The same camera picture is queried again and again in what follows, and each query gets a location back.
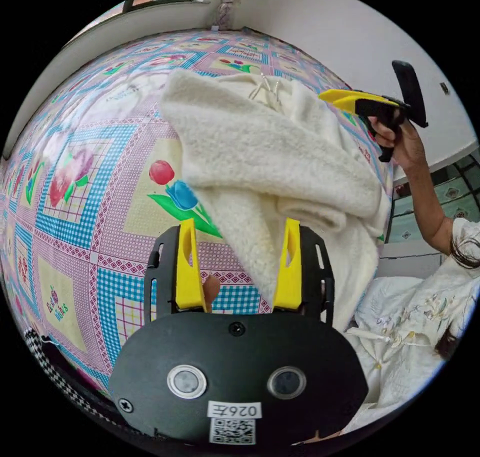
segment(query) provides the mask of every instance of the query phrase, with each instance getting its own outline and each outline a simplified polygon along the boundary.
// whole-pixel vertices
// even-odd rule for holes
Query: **qr code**
[[[213,418],[210,426],[212,444],[249,446],[255,444],[255,419]]]

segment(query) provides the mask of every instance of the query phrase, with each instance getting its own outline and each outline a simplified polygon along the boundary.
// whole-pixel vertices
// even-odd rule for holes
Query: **woman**
[[[370,121],[378,144],[393,147],[393,158],[407,176],[423,239],[448,258],[425,280],[383,277],[369,287],[347,338],[370,391],[342,433],[389,414],[428,384],[455,350],[480,293],[480,223],[445,216],[424,146],[409,121],[400,126],[398,135],[375,117]],[[209,305],[219,289],[214,278],[205,282]]]

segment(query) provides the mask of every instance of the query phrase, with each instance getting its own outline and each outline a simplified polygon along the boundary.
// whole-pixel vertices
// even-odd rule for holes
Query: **black and white checkered fabric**
[[[24,338],[30,352],[35,357],[36,361],[40,364],[40,367],[47,374],[49,379],[55,384],[55,386],[61,390],[61,392],[73,402],[76,406],[82,408],[84,411],[89,414],[100,418],[109,424],[116,426],[123,431],[126,431],[130,434],[135,434],[139,436],[144,436],[142,432],[135,430],[131,427],[126,427],[121,423],[115,422],[114,420],[105,417],[98,410],[93,408],[74,388],[72,388],[69,383],[55,370],[55,368],[50,363],[49,358],[44,354],[42,350],[42,341],[34,329],[29,328],[24,332]]]

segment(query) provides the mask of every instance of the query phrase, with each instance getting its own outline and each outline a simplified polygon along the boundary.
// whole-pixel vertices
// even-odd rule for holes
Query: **sticker label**
[[[255,445],[255,419],[213,418],[210,424],[210,444],[230,446]]]
[[[231,403],[209,400],[207,417],[210,417],[211,419],[261,419],[262,403]]]

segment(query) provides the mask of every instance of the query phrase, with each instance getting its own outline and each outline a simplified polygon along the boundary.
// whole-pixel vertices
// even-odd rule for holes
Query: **fisheye view circle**
[[[153,455],[300,452],[450,366],[479,140],[415,40],[359,0],[124,0],[75,32],[3,148],[0,283],[79,412]]]

